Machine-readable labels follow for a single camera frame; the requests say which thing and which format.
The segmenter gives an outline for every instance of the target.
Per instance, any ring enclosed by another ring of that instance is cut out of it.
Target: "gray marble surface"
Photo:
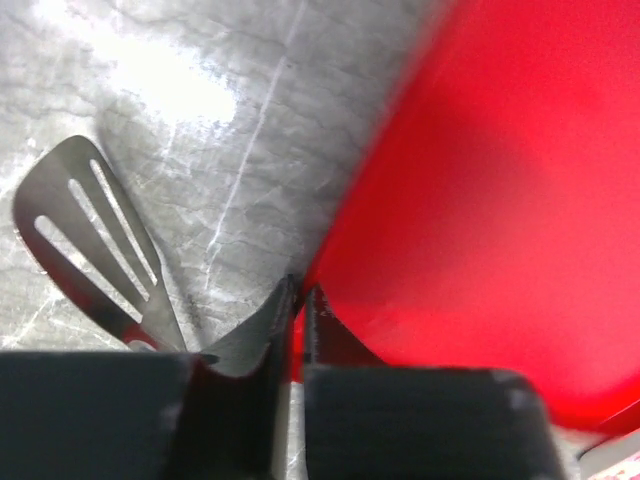
[[[12,195],[43,153],[81,134],[107,154],[197,349],[304,270],[419,26],[448,3],[0,0],[2,347],[122,348],[16,237]]]

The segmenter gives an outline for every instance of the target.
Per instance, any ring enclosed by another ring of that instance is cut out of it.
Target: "red object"
[[[307,287],[391,364],[513,369],[558,423],[614,425],[640,399],[640,2],[462,2],[412,72]]]

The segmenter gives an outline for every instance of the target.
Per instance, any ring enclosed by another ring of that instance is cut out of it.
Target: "slotted spatula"
[[[40,159],[13,217],[35,259],[100,327],[134,349],[186,349],[154,244],[90,140],[68,138]]]

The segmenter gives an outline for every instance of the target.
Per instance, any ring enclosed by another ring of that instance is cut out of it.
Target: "red surface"
[[[413,72],[307,286],[390,363],[601,427],[640,399],[640,2],[463,2]]]

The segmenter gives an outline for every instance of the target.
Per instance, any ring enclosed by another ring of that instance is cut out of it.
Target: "metal spatula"
[[[36,164],[13,217],[36,260],[100,327],[135,349],[186,349],[153,242],[90,140],[68,138]]]

